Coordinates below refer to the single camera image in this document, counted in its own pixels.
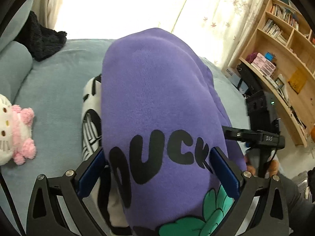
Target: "hello kitty plush toy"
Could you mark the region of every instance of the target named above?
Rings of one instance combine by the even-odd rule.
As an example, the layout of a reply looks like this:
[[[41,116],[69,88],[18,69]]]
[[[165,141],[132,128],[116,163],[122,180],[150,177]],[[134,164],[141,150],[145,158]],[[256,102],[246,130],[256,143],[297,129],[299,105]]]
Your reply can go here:
[[[11,158],[17,165],[22,165],[25,158],[35,157],[36,148],[31,138],[33,118],[33,109],[11,105],[0,94],[0,165]]]

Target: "green flower graphic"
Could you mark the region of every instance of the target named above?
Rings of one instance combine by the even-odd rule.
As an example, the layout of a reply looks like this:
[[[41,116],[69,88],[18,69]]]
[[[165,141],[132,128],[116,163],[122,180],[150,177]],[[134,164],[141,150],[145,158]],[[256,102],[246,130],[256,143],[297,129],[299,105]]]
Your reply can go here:
[[[160,227],[160,236],[209,236],[233,204],[221,185],[218,194],[211,189],[204,196],[203,220],[195,217],[185,217],[175,223]]]

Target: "wooden bookcase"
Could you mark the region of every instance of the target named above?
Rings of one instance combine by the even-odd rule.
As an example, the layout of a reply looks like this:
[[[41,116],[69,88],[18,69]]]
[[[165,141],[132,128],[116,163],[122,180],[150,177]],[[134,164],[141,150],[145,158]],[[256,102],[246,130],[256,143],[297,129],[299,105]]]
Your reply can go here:
[[[272,15],[270,11],[273,4],[278,4],[293,11],[299,23],[299,30]],[[286,45],[283,45],[280,41],[262,30],[269,19],[272,19],[282,30],[282,36],[288,40]],[[259,77],[264,89],[275,95],[278,115],[284,122],[294,143],[296,145],[304,145],[305,147],[308,145],[306,137],[310,134],[315,124],[315,46],[311,43],[313,37],[315,37],[315,34],[299,11],[280,0],[268,0],[265,12],[240,57],[240,60]],[[290,104],[299,119],[307,127],[305,130],[306,136],[294,118],[291,109],[276,89],[254,66],[245,60],[249,54],[254,52],[259,52],[263,55],[266,52],[270,52],[275,55],[277,69],[273,73],[272,78],[276,79],[279,74],[282,74],[285,78]],[[306,84],[299,94],[288,84],[289,79],[297,69],[307,79]]]

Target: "black and white patterned cloth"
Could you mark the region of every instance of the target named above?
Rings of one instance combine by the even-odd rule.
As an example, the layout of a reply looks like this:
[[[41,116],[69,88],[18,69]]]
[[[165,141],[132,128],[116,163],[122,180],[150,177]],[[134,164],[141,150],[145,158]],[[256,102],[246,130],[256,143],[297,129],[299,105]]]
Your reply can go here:
[[[87,160],[102,144],[101,75],[88,81],[83,89],[82,106],[82,159]],[[123,213],[116,181],[109,170],[104,170],[90,194],[97,211],[104,219],[112,235],[132,235]]]

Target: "metal screw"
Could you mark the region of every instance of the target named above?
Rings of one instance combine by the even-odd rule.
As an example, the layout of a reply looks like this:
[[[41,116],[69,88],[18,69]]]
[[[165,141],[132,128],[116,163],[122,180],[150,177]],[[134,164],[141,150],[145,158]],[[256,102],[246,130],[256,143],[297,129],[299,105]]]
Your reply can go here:
[[[277,175],[273,175],[272,178],[274,181],[277,181],[277,182],[280,181],[280,177]]]
[[[45,177],[45,176],[44,176],[43,174],[40,174],[40,175],[37,176],[37,180],[43,180],[44,177]]]
[[[252,176],[252,173],[250,173],[249,171],[244,171],[243,175],[247,178],[250,178]]]
[[[73,171],[73,170],[68,170],[68,171],[66,172],[66,176],[73,176],[73,174],[74,174],[74,171]]]

